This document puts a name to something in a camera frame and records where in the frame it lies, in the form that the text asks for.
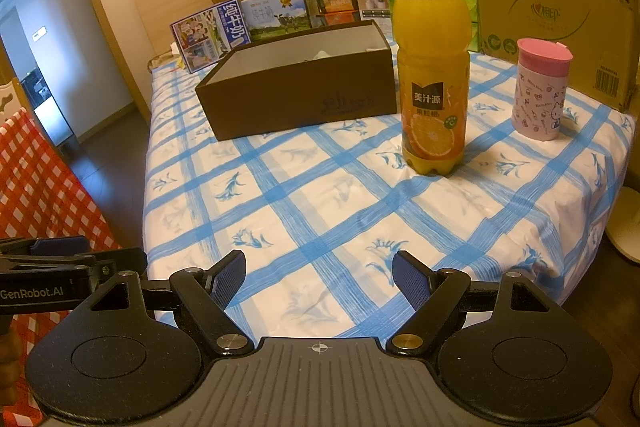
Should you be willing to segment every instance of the dark wooden floor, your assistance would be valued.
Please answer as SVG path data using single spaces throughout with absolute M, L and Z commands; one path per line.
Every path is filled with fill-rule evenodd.
M 149 127 L 132 111 L 62 155 L 122 247 L 142 247 L 142 207 Z
M 147 143 L 148 127 L 132 112 L 68 152 L 69 165 L 123 247 L 142 246 Z M 640 373 L 640 267 L 605 237 L 564 308 L 600 341 L 613 363 L 613 381 L 597 420 L 603 427 L 640 426 L 630 407 Z

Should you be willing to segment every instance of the white wall switch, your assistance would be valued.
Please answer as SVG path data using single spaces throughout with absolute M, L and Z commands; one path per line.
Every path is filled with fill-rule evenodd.
M 38 31 L 36 31 L 31 38 L 33 39 L 33 42 L 38 42 L 41 38 L 43 38 L 43 36 L 47 33 L 47 29 L 43 26 L 42 28 L 40 28 Z

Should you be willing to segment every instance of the brown open box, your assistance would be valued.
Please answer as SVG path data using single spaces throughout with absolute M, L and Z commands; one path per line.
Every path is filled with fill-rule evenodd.
M 320 51 L 330 57 L 313 60 Z M 397 110 L 391 49 L 373 21 L 235 48 L 196 94 L 218 140 Z

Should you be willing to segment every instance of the bottle base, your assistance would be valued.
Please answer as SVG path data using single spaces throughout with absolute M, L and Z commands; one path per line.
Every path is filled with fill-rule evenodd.
M 462 163 L 464 154 L 465 152 L 462 150 L 459 155 L 453 158 L 447 158 L 446 160 L 425 160 L 424 158 L 411 154 L 407 149 L 402 147 L 402 156 L 404 156 L 407 165 L 418 174 L 423 175 L 436 171 L 440 176 L 447 176 L 453 170 L 453 167 Z

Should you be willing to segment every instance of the wooden door frame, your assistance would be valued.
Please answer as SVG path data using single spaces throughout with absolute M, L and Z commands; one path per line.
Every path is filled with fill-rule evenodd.
M 96 18 L 98 19 L 98 24 L 100 28 L 102 28 L 102 32 L 104 34 L 104 39 L 107 41 L 107 45 L 111 50 L 111 54 L 122 74 L 122 77 L 127 84 L 127 89 L 129 89 L 129 93 L 131 94 L 131 98 L 133 98 L 133 102 L 136 104 L 140 114 L 145 119 L 146 123 L 149 124 L 151 120 L 151 113 L 149 111 L 148 105 L 146 105 L 145 99 L 140 92 L 140 88 L 136 83 L 131 70 L 129 69 L 129 65 L 122 54 L 122 50 L 120 49 L 120 45 L 116 40 L 115 34 L 113 33 L 113 29 L 111 28 L 111 23 L 107 17 L 107 13 L 104 10 L 104 6 L 102 5 L 101 0 L 91 0 L 91 4 L 94 7 L 94 13 Z M 4 43 L 2 39 L 0 39 L 0 83 L 4 84 L 7 82 L 11 82 L 11 79 L 15 76 L 14 68 L 9 62 L 6 49 L 4 48 Z

